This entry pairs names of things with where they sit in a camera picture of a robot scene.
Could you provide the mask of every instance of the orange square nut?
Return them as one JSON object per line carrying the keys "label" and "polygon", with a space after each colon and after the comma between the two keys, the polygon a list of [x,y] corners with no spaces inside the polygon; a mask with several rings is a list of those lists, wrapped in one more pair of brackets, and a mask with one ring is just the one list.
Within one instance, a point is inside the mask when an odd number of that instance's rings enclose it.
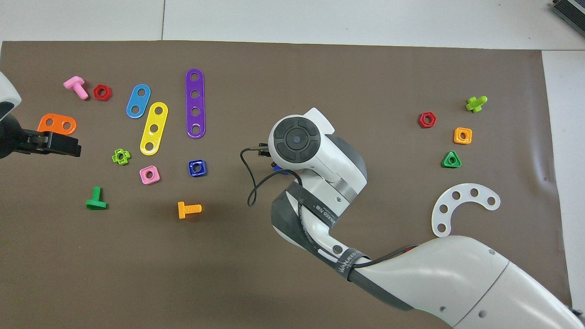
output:
{"label": "orange square nut", "polygon": [[455,129],[453,141],[457,144],[471,144],[473,131],[469,128],[458,127]]}

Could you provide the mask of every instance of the blue square nut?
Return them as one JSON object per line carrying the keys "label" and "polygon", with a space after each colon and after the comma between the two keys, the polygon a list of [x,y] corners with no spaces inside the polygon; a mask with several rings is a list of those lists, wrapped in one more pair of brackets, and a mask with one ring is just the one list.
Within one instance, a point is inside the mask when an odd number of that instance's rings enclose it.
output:
{"label": "blue square nut", "polygon": [[189,161],[189,174],[192,177],[201,177],[207,175],[207,169],[205,168],[205,161],[193,160]]}

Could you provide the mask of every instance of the plastic toy part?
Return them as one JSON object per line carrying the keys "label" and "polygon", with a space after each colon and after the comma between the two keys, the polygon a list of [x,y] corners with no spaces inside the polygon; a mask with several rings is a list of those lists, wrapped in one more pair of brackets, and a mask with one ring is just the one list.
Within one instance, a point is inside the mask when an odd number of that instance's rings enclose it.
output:
{"label": "plastic toy part", "polygon": [[475,97],[471,97],[467,100],[467,105],[465,107],[468,111],[473,111],[473,113],[478,113],[481,111],[481,106],[487,102],[486,96],[481,96],[479,99]]}
{"label": "plastic toy part", "polygon": [[140,179],[142,179],[142,184],[150,185],[159,181],[159,170],[155,166],[148,166],[146,168],[142,168],[140,170]]}
{"label": "plastic toy part", "polygon": [[124,150],[124,149],[117,149],[116,151],[114,151],[114,154],[112,156],[112,161],[114,161],[115,163],[121,165],[121,166],[126,166],[128,164],[128,159],[130,159],[130,152]]}
{"label": "plastic toy part", "polygon": [[453,141],[457,144],[471,144],[473,131],[469,128],[458,127],[455,129]]}
{"label": "plastic toy part", "polygon": [[430,128],[434,126],[436,122],[437,117],[433,112],[424,112],[418,117],[418,124],[423,128]]}
{"label": "plastic toy part", "polygon": [[164,123],[167,122],[168,108],[163,102],[156,102],[150,106],[146,125],[142,133],[140,151],[144,155],[154,155],[159,151],[160,140],[163,138]]}
{"label": "plastic toy part", "polygon": [[146,112],[146,107],[150,99],[150,87],[146,84],[139,84],[134,87],[128,105],[126,105],[126,115],[132,119],[138,119]]}
{"label": "plastic toy part", "polygon": [[207,175],[205,161],[201,159],[189,161],[189,174],[192,177],[201,177]]}
{"label": "plastic toy part", "polygon": [[112,88],[105,84],[98,84],[94,88],[94,98],[100,101],[107,101],[112,96]]}
{"label": "plastic toy part", "polygon": [[446,237],[451,233],[451,215],[455,208],[465,202],[479,203],[488,210],[500,207],[498,194],[483,185],[474,183],[455,185],[441,194],[433,208],[431,225],[437,237]]}
{"label": "plastic toy part", "polygon": [[85,89],[83,89],[83,87],[81,86],[84,83],[85,83],[85,81],[83,81],[82,78],[80,78],[78,76],[74,76],[73,78],[63,82],[63,86],[69,90],[75,91],[75,93],[82,100],[86,100],[89,97],[89,95],[87,94],[87,92],[85,92]]}
{"label": "plastic toy part", "polygon": [[69,116],[45,114],[39,122],[37,131],[52,131],[61,135],[71,135],[77,129],[77,121]]}
{"label": "plastic toy part", "polygon": [[99,200],[99,195],[102,193],[102,188],[99,186],[94,187],[91,193],[91,199],[85,202],[85,207],[89,210],[101,210],[106,209],[107,203]]}
{"label": "plastic toy part", "polygon": [[187,135],[197,139],[205,134],[205,90],[203,72],[193,68],[185,75]]}
{"label": "plastic toy part", "polygon": [[445,168],[459,168],[461,166],[461,160],[459,160],[455,151],[450,151],[443,159],[441,166]]}
{"label": "plastic toy part", "polygon": [[[279,165],[277,165],[276,163],[271,163],[270,164],[272,166],[272,171],[277,172],[279,170],[282,170],[282,167],[280,167]],[[281,173],[283,175],[290,175],[291,173]]]}
{"label": "plastic toy part", "polygon": [[179,218],[182,220],[185,219],[185,214],[196,214],[203,211],[200,204],[185,205],[185,202],[179,201],[177,202],[177,205],[179,208]]}

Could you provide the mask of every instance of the blue plastic strip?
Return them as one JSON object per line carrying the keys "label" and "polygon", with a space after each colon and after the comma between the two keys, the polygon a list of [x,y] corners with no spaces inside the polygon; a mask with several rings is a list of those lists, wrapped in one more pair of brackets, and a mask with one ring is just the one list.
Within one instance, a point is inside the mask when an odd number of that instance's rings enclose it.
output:
{"label": "blue plastic strip", "polygon": [[[144,95],[139,96],[138,91],[144,90]],[[146,107],[148,106],[148,101],[150,99],[150,87],[146,84],[139,84],[134,87],[132,90],[132,95],[130,95],[130,99],[128,100],[128,105],[126,106],[126,115],[132,119],[138,119],[144,115],[146,112]],[[132,108],[138,107],[138,113],[132,113]]]}

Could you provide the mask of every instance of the green triangle nut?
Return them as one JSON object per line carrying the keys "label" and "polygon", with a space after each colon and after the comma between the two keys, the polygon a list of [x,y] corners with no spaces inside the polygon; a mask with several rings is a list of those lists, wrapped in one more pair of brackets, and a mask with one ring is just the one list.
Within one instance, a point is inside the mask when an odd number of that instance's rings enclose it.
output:
{"label": "green triangle nut", "polygon": [[450,151],[443,159],[441,166],[444,168],[459,168],[461,166],[461,160],[459,160],[455,151]]}

